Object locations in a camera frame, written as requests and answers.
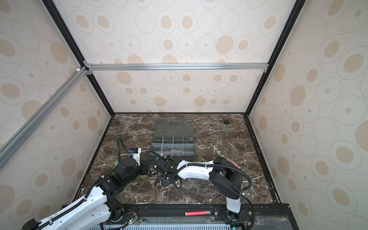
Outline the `clear grey compartment organizer box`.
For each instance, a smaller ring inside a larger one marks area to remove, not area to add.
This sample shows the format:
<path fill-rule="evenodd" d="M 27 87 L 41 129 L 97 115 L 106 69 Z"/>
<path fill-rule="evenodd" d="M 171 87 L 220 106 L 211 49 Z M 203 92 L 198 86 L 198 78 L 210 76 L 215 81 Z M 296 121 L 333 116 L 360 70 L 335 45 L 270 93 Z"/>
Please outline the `clear grey compartment organizer box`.
<path fill-rule="evenodd" d="M 172 159 L 195 159 L 194 122 L 192 120 L 157 120 L 151 150 Z"/>

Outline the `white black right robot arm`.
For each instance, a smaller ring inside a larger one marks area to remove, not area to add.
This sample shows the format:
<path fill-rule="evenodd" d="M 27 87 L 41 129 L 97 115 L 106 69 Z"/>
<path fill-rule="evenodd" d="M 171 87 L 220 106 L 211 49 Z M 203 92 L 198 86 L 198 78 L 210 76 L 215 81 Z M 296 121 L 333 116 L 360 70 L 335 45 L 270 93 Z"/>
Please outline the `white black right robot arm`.
<path fill-rule="evenodd" d="M 163 186 L 184 179 L 209 181 L 226 197 L 227 210 L 232 213 L 240 213 L 245 192 L 253 187 L 251 177 L 238 164 L 222 155 L 202 163 L 177 161 L 153 150 L 146 151 L 145 155 L 148 163 L 158 172 Z"/>

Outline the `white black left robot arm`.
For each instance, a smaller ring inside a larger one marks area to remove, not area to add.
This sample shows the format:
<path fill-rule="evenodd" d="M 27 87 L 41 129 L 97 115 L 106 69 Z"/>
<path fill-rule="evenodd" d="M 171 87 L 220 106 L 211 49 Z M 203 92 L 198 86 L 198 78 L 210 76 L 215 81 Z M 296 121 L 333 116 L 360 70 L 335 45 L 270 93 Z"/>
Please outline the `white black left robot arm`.
<path fill-rule="evenodd" d="M 122 204 L 116 195 L 137 176 L 144 175 L 148 167 L 140 163 L 141 148 L 128 150 L 122 138 L 117 139 L 117 164 L 115 168 L 94 182 L 85 195 L 57 213 L 40 221 L 32 219 L 23 230 L 85 230 L 95 225 L 122 217 Z"/>

